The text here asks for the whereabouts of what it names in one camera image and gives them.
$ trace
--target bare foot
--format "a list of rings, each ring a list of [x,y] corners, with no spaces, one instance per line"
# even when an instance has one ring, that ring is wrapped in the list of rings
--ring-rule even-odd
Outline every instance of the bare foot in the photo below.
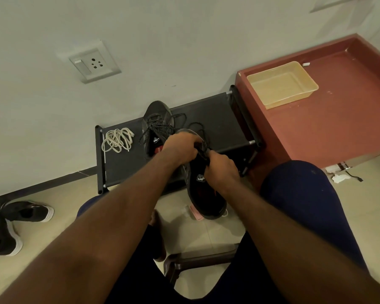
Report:
[[[160,217],[159,217],[159,213],[157,212],[156,209],[154,209],[152,211],[152,215],[151,215],[151,220],[149,221],[149,225],[155,227],[157,230],[159,230],[160,234],[161,234],[161,239],[162,239],[162,252],[161,252],[161,255],[159,258],[155,259],[155,261],[157,262],[162,262],[166,259],[166,249],[165,249],[165,246],[164,246],[164,242],[163,242],[163,238],[162,238],[162,223],[160,221]]]

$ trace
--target person's left hand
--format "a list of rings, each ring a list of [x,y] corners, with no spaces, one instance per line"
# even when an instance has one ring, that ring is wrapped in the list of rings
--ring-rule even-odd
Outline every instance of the person's left hand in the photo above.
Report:
[[[196,142],[202,142],[198,135],[179,132],[168,137],[163,145],[162,153],[169,153],[171,159],[179,166],[196,158],[197,149],[194,148]]]

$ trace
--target black sneaker with white sole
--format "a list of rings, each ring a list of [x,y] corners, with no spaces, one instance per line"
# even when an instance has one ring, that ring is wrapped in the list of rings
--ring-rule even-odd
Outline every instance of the black sneaker with white sole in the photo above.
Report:
[[[198,135],[190,129],[180,129],[179,132],[189,132]],[[194,147],[198,150],[196,158],[183,165],[187,194],[194,207],[206,219],[215,220],[221,217],[227,209],[227,201],[215,191],[205,180],[205,168],[209,165],[208,144],[202,138],[201,143]]]
[[[142,118],[142,136],[139,143],[145,145],[145,159],[150,160],[162,151],[167,138],[175,132],[172,112],[162,101],[152,102]]]
[[[22,247],[23,242],[15,233],[12,222],[0,214],[0,256],[14,256]]]
[[[0,214],[9,221],[48,222],[54,209],[30,201],[14,201],[0,205]]]

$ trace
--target person's left arm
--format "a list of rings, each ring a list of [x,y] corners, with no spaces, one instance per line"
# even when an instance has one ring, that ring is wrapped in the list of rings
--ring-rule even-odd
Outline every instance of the person's left arm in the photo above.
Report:
[[[170,136],[161,153],[61,233],[0,296],[2,303],[103,303],[141,240],[168,179],[199,137]]]

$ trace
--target person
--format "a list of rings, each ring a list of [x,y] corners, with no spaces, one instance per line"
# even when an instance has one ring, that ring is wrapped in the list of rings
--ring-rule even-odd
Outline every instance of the person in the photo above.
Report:
[[[173,171],[196,157],[190,133],[81,214],[0,296],[3,303],[186,303],[152,259],[163,255],[148,225]],[[290,161],[265,179],[260,196],[232,160],[214,151],[208,183],[246,227],[233,262],[201,303],[380,303],[340,201],[314,165]]]

